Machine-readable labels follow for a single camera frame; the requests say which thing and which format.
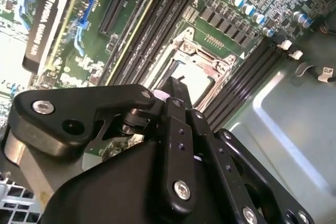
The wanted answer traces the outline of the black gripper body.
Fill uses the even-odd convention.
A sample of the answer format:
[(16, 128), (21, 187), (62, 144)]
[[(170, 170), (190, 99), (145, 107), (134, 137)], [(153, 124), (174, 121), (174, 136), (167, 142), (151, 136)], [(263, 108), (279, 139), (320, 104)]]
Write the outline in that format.
[[(162, 199), (162, 175), (193, 171), (194, 210), (181, 215)], [(157, 142), (140, 143), (72, 178), (52, 196), (42, 223), (234, 223), (227, 201), (219, 199), (193, 150)]]

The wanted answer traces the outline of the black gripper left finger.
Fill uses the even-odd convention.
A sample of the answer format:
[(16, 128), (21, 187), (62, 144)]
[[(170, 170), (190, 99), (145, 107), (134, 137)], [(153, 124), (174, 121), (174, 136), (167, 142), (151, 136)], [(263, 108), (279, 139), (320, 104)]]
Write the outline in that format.
[[(127, 84), (23, 92), (14, 99), (4, 138), (9, 171), (20, 171), (44, 213), (63, 184), (133, 146), (157, 142), (167, 150), (185, 142), (183, 84), (170, 77), (155, 91)], [(181, 215), (194, 208), (181, 199), (186, 178), (162, 175), (162, 199)]]

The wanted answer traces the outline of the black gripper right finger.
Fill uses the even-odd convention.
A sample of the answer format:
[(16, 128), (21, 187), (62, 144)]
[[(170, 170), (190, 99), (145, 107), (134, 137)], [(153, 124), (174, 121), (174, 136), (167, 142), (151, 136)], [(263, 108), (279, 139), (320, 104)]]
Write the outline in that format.
[(181, 143), (187, 178), (181, 199), (193, 203), (182, 223), (313, 223), (302, 205), (227, 130), (213, 132), (193, 108), (181, 86), (186, 107), (187, 140)]

